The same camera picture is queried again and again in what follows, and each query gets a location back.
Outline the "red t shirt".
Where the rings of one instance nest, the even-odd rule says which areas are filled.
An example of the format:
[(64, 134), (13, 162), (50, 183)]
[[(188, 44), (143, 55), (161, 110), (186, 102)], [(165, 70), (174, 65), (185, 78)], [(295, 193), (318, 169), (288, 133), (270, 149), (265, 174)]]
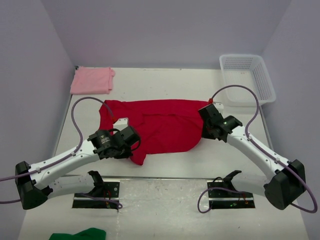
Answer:
[(127, 118), (141, 138), (130, 160), (141, 166), (147, 155), (181, 153), (194, 148), (202, 138), (203, 121), (198, 113), (207, 102), (187, 99), (141, 101), (105, 100), (99, 109), (101, 130), (113, 120)]

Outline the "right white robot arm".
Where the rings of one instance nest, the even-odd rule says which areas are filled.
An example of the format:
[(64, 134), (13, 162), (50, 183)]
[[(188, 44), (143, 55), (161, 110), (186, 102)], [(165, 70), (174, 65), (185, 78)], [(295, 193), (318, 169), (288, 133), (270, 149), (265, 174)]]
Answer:
[(246, 131), (234, 116), (223, 117), (214, 104), (199, 109), (198, 113), (203, 121), (202, 138), (233, 146), (264, 174), (241, 175), (241, 171), (234, 170), (223, 178), (220, 186), (227, 196), (239, 192), (262, 195), (275, 208), (284, 210), (305, 192), (305, 166), (299, 160), (290, 161), (278, 155)]

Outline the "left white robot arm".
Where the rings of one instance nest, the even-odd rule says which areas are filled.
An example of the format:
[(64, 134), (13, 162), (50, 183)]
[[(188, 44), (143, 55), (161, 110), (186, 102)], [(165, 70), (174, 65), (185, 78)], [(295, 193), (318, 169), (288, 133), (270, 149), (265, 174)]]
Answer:
[(98, 130), (66, 156), (60, 154), (34, 164), (18, 163), (15, 184), (22, 208), (30, 210), (49, 199), (68, 194), (111, 202), (110, 196), (103, 198), (108, 190), (98, 171), (74, 176), (67, 174), (103, 159), (127, 159), (140, 144), (141, 138), (131, 126), (122, 130)]

